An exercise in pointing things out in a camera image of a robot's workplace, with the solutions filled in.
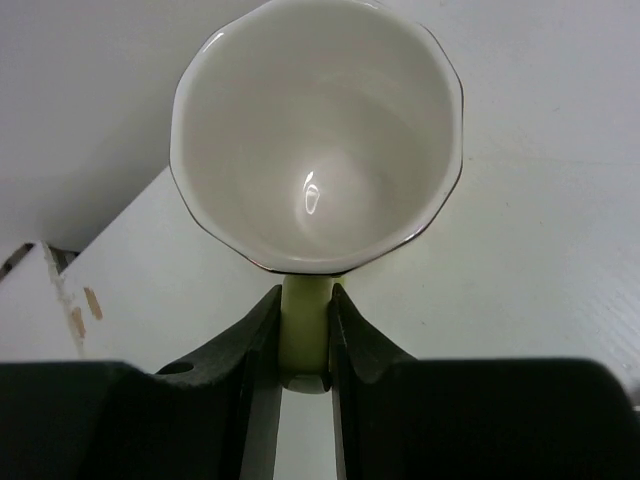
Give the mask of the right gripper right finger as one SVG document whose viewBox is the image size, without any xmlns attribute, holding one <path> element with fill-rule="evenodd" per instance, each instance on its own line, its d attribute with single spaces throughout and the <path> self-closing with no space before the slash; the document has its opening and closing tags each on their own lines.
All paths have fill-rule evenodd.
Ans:
<svg viewBox="0 0 640 480">
<path fill-rule="evenodd" d="M 419 360 L 329 304 L 341 479 L 635 479 L 639 417 L 587 359 Z"/>
</svg>

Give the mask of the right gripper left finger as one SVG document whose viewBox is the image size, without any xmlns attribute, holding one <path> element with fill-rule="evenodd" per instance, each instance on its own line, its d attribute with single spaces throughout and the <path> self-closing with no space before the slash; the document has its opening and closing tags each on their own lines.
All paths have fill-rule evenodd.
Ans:
<svg viewBox="0 0 640 480">
<path fill-rule="evenodd" d="M 154 374 L 117 361 L 5 363 L 5 479 L 269 479 L 282 290 Z"/>
</svg>

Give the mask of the light green mug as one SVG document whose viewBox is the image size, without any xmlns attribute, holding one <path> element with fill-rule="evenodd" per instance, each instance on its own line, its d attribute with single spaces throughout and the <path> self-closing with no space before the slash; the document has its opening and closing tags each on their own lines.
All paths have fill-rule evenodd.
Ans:
<svg viewBox="0 0 640 480">
<path fill-rule="evenodd" d="M 170 173 L 201 230 L 282 276 L 285 388 L 330 388 L 333 287 L 439 215 L 463 171 L 463 113 L 441 42 L 377 1 L 269 1 L 190 60 Z"/>
</svg>

